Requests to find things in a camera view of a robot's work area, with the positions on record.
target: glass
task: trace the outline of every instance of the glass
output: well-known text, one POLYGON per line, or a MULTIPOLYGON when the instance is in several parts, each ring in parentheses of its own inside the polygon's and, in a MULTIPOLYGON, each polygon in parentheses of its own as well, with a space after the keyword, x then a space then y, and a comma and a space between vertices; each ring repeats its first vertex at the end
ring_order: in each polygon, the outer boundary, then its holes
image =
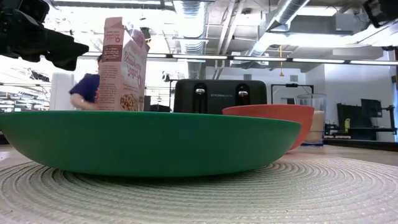
POLYGON ((296 104, 312 106, 315 109, 311 130, 304 140, 305 145, 322 146, 325 128, 326 95, 305 94, 296 96, 296 104))

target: orange bowl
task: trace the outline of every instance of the orange bowl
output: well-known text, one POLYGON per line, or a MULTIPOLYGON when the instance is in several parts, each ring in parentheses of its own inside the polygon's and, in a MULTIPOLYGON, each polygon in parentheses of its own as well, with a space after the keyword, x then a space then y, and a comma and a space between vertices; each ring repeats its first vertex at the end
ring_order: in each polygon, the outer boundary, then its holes
POLYGON ((313 112, 313 107, 302 105, 247 105, 223 109, 224 115, 283 119, 300 123, 300 132, 290 150, 299 147, 304 142, 311 129, 313 112))

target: woven placemat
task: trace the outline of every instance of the woven placemat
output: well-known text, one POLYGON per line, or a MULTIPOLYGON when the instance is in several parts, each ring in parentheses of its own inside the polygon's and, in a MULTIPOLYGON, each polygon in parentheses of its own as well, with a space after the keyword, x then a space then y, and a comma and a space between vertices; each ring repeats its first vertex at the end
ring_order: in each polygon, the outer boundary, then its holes
POLYGON ((0 223, 398 223, 398 167, 288 154, 261 169, 188 179, 0 170, 0 223))

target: bowl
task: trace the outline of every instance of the bowl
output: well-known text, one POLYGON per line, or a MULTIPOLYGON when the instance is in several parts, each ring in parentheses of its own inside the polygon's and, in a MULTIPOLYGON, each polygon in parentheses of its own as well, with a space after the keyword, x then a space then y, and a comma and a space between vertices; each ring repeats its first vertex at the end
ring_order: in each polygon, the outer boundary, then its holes
POLYGON ((289 150, 300 124, 212 114, 35 111, 0 114, 0 130, 24 156, 61 170, 189 177, 266 166, 289 150))
POLYGON ((247 105, 225 108, 223 114, 257 118, 282 119, 301 124, 300 133, 291 149, 299 147, 310 132, 314 109, 302 105, 247 105))

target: black toaster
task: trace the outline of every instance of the black toaster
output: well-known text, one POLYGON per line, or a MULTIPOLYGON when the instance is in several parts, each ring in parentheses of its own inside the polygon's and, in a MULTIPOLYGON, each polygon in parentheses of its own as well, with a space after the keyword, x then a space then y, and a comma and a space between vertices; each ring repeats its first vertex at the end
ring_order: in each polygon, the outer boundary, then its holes
POLYGON ((254 80, 179 80, 175 113, 222 114, 231 106, 267 104, 267 88, 254 80))

